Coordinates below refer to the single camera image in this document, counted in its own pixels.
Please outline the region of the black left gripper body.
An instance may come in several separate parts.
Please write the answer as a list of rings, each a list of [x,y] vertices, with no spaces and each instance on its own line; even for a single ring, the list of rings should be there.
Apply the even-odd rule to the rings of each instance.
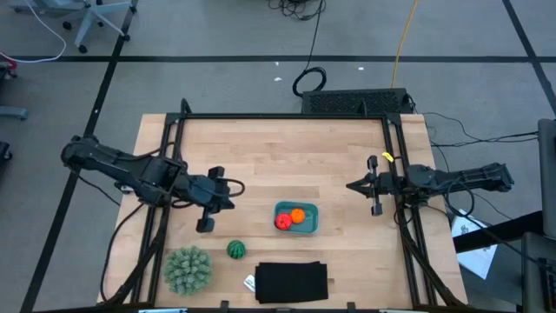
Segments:
[[[222,177],[224,168],[214,167],[208,175],[189,175],[180,172],[173,183],[173,208],[185,209],[196,205],[203,208],[202,217],[197,221],[198,233],[212,232],[215,220],[211,217],[219,213],[222,194],[230,193],[228,183]]]

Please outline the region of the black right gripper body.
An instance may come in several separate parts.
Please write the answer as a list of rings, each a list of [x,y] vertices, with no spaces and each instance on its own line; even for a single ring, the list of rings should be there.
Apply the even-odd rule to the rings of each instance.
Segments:
[[[380,216],[383,213],[380,195],[400,196],[404,194],[406,181],[404,177],[396,176],[391,172],[378,173],[378,157],[371,156],[367,160],[370,174],[370,197],[374,204],[371,208],[372,216]]]

